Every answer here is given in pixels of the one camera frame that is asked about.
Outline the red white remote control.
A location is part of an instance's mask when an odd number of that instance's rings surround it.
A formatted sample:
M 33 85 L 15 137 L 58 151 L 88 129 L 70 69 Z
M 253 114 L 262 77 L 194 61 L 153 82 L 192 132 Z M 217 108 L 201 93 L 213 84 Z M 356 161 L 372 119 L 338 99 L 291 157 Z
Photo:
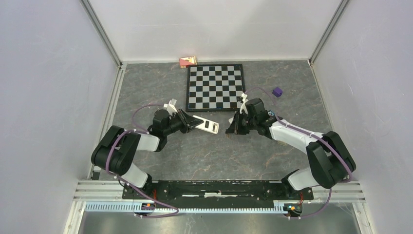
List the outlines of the red white remote control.
M 205 119 L 205 118 L 200 118 L 200 117 L 196 117 L 197 119 L 201 120 L 202 123 L 197 125 L 195 128 L 211 133 L 211 134 L 218 134 L 219 131 L 219 123 Z

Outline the beige remote control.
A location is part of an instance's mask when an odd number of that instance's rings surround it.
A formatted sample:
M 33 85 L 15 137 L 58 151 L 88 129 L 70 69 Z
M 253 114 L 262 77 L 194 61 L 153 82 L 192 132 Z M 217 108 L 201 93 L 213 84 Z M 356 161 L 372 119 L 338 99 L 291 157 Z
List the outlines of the beige remote control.
M 281 145 L 281 146 L 288 146 L 287 143 L 285 143 L 285 142 L 283 142 L 283 141 L 280 141 L 280 140 L 278 140 L 277 143 L 278 143 L 279 145 Z

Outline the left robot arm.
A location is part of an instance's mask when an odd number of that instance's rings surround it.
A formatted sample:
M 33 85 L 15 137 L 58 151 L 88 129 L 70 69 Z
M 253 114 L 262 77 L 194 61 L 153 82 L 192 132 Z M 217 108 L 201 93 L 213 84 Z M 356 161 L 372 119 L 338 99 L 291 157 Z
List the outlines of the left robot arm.
M 159 152 L 166 145 L 169 135 L 178 131 L 189 133 L 203 123 L 203 120 L 179 109 L 174 113 L 157 110 L 147 134 L 113 125 L 94 149 L 91 163 L 134 185 L 134 192 L 140 198 L 148 198 L 153 192 L 151 176 L 133 163 L 136 152 Z

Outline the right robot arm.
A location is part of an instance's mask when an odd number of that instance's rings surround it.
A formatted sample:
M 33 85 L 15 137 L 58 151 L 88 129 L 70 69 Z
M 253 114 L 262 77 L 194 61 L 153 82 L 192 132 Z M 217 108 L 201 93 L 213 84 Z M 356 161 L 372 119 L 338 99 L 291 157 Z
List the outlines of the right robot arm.
M 338 133 L 311 132 L 278 117 L 261 99 L 245 101 L 230 119 L 226 134 L 247 135 L 255 130 L 266 138 L 282 141 L 307 155 L 309 166 L 282 179 L 281 192 L 294 199 L 302 189 L 321 186 L 331 189 L 353 178 L 356 164 Z

